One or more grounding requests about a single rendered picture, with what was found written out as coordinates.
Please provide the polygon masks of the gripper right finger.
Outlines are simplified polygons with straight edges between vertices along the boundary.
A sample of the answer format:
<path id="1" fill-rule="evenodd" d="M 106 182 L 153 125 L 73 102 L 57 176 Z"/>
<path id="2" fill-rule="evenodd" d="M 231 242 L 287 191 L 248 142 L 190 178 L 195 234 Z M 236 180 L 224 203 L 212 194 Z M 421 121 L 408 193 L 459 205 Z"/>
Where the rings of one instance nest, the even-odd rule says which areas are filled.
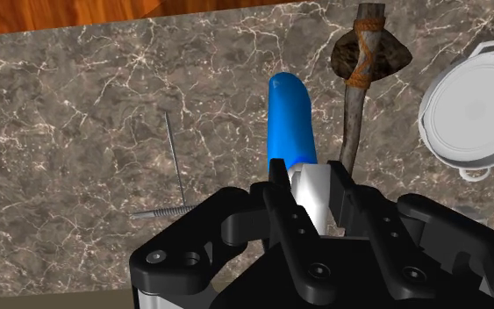
<path id="1" fill-rule="evenodd" d="M 399 306 L 494 306 L 494 230 L 430 198 L 392 202 L 330 161 L 331 210 L 368 236 L 387 290 Z"/>

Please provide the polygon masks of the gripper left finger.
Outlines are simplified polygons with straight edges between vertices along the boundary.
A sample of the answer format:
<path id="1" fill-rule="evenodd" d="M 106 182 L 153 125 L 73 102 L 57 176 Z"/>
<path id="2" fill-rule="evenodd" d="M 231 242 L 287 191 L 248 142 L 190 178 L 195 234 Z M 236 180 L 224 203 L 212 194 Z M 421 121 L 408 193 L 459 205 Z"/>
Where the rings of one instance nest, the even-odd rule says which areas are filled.
<path id="1" fill-rule="evenodd" d="M 260 188 L 222 188 L 135 249 L 129 267 L 132 287 L 144 295 L 139 305 L 155 294 L 193 295 L 250 241 L 268 244 L 268 213 L 254 196 Z"/>

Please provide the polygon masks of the blue handled white tool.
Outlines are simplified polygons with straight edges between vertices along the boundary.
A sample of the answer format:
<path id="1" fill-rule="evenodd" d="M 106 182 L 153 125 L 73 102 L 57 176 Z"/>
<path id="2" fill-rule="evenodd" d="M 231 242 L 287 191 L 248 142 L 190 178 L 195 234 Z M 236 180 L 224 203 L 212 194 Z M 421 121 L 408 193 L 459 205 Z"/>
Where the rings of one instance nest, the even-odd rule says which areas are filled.
<path id="1" fill-rule="evenodd" d="M 280 72 L 268 82 L 268 159 L 284 160 L 292 195 L 318 234 L 327 232 L 331 168 L 318 162 L 311 100 L 303 82 Z"/>

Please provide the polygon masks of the white pot with lid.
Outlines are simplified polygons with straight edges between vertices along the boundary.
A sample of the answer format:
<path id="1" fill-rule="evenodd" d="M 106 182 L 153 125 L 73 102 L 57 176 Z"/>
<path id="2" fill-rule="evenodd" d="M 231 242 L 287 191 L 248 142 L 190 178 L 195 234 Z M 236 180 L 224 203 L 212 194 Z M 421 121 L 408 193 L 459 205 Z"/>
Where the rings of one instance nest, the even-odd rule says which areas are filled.
<path id="1" fill-rule="evenodd" d="M 433 155 L 480 182 L 494 168 L 494 40 L 443 70 L 419 107 L 419 134 Z"/>

